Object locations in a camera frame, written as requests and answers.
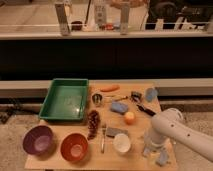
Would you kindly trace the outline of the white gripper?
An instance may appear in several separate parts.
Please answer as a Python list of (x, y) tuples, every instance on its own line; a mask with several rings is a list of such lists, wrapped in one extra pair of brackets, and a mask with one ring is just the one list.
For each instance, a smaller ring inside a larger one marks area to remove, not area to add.
[(144, 157), (148, 157), (151, 154), (151, 152), (157, 152), (161, 150), (160, 155), (156, 160), (156, 163), (159, 166), (165, 166), (169, 159), (167, 150), (163, 149), (165, 147), (166, 140), (167, 140), (166, 136), (157, 132), (154, 128), (149, 128), (144, 133), (145, 147), (142, 151), (142, 155)]

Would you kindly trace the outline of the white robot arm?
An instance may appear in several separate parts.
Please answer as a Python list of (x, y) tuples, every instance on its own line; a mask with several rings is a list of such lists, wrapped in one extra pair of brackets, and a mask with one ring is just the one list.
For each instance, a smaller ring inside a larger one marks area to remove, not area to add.
[(183, 115), (176, 108), (166, 109), (155, 114), (150, 120), (151, 126), (144, 133), (143, 156), (152, 152), (159, 152), (156, 163), (164, 166), (168, 161), (165, 143), (168, 138), (173, 139), (207, 160), (213, 162), (213, 137), (195, 131), (183, 124)]

